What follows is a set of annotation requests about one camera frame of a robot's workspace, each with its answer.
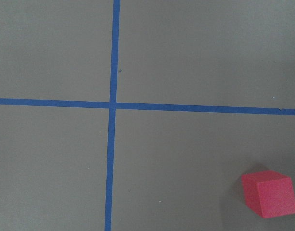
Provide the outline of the brown paper table cover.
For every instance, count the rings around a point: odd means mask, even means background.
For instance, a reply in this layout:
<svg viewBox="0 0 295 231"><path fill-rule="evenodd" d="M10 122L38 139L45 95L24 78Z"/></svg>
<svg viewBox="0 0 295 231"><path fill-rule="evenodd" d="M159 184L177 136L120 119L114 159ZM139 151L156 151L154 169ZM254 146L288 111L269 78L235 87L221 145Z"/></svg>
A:
<svg viewBox="0 0 295 231"><path fill-rule="evenodd" d="M0 231L295 231L295 0L0 0Z"/></svg>

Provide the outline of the red block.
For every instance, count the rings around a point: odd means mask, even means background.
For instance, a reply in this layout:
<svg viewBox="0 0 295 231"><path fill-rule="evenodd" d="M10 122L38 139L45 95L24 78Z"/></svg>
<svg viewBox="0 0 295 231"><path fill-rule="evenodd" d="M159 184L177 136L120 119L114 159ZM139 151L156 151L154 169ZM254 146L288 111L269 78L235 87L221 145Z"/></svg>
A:
<svg viewBox="0 0 295 231"><path fill-rule="evenodd" d="M295 214L295 193L289 176L272 170L241 177L246 205L262 218Z"/></svg>

